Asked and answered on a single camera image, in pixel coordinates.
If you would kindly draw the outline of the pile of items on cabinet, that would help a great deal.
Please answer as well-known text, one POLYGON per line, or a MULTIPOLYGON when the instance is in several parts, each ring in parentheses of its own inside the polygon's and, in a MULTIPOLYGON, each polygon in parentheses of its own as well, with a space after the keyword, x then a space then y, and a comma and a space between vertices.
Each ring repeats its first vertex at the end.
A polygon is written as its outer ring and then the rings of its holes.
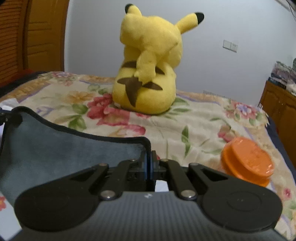
POLYGON ((293 70, 291 67, 283 64, 280 61, 276 61, 268 81, 285 89, 295 96, 295 70, 293 70))

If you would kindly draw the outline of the orange plastic lid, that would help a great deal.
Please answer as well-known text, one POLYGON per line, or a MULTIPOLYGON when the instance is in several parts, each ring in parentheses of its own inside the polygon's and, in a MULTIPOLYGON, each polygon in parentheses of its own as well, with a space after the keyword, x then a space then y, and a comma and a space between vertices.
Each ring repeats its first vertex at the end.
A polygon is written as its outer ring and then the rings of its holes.
POLYGON ((221 152, 221 164, 228 175, 266 187, 274 172, 269 154, 255 141, 236 137, 221 152))

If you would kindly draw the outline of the floral bed blanket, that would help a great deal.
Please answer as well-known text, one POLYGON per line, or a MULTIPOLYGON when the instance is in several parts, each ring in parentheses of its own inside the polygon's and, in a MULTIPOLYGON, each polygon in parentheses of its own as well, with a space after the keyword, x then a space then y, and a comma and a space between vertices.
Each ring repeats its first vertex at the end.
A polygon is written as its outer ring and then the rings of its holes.
POLYGON ((235 137, 253 139, 274 163, 268 187, 283 203, 276 230, 295 240, 293 165, 274 122, 262 109, 216 95, 178 91, 167 112, 144 115, 114 106, 113 82, 67 72, 34 73, 2 87, 1 106, 26 106, 48 121, 93 135, 144 136, 159 158, 182 166, 196 162, 218 171, 228 142, 235 137))

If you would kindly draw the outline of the wooden headboard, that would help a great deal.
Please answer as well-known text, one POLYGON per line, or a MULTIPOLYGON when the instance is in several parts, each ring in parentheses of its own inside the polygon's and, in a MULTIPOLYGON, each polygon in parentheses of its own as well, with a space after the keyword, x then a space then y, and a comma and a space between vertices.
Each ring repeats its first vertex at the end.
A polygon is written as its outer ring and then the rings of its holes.
POLYGON ((34 72, 63 71, 69 0, 1 1, 1 87, 34 72))

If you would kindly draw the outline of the grey towel with black trim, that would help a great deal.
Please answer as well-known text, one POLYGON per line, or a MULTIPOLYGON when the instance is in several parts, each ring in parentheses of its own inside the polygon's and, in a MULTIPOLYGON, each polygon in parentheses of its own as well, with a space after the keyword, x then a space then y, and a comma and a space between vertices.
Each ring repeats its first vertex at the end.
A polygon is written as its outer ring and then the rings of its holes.
POLYGON ((144 159, 150 177, 151 143, 145 137, 112 138, 56 125, 24 106, 1 110, 1 193, 11 205, 25 190, 107 163, 144 159))

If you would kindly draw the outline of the yellow Pikachu plush toy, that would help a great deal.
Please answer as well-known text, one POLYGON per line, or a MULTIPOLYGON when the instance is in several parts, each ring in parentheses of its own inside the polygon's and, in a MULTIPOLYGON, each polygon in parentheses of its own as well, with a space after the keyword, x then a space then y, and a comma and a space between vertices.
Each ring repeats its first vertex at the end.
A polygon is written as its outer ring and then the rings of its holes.
POLYGON ((203 20, 204 14, 195 12, 172 24, 127 4, 120 27, 124 61, 112 89, 115 106, 149 115, 167 111, 176 98, 174 69, 182 59, 182 34, 203 20))

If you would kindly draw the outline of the white wall switch plate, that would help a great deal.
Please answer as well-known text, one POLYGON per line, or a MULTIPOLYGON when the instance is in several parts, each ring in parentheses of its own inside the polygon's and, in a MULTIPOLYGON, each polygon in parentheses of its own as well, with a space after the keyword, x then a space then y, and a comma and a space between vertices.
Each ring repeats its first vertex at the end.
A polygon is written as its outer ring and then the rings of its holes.
POLYGON ((223 48, 236 53, 237 49, 238 49, 238 45, 236 45, 232 42, 229 42, 227 40, 224 40, 223 41, 223 48))

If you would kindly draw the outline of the wooden side cabinet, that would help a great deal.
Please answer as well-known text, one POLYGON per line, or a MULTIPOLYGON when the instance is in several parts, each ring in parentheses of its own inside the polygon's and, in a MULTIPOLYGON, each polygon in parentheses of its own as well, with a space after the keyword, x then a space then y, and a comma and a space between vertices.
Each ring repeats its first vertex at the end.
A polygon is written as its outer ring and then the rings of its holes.
POLYGON ((278 137, 295 165, 295 96, 267 81, 259 103, 273 120, 278 137))

